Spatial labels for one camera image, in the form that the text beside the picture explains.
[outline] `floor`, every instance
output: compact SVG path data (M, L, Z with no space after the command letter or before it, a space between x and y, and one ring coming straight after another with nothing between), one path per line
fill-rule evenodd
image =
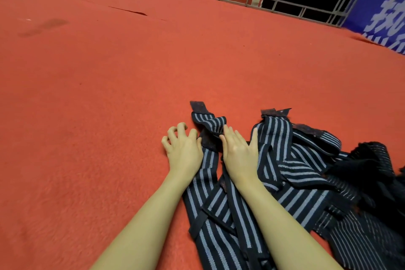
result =
M190 100L246 138L292 108L405 164L405 58L351 32L216 0L0 6L2 269L88 269L164 179ZM181 202L159 269L201 269L188 228Z

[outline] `hand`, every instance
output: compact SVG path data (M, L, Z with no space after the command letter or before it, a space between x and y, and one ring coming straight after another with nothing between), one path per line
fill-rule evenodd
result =
M204 157L201 138L197 139L197 130L191 129L187 136L186 129L185 123L179 123L177 127L170 127L167 136L162 138L169 159L169 175L172 179L180 181L184 188L193 180Z
M220 139L224 149L226 170L235 186L258 179L257 129L253 130L250 145L237 130L234 132L232 127L227 125L224 125L224 135L220 135Z

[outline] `clothing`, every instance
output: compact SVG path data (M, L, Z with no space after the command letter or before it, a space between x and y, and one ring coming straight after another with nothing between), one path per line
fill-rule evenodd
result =
M217 180L226 118L215 117L202 102L190 104L201 128L204 159L183 199L203 268L276 269L224 163ZM258 130L263 185L308 232L315 230L329 241L343 267L394 270L405 265L403 223L392 222L403 219L405 186L396 179L385 146L370 142L342 152L340 140L329 132L292 124L289 110L262 110L262 121L252 128ZM358 214L355 206L367 212ZM389 221L387 227L383 222Z

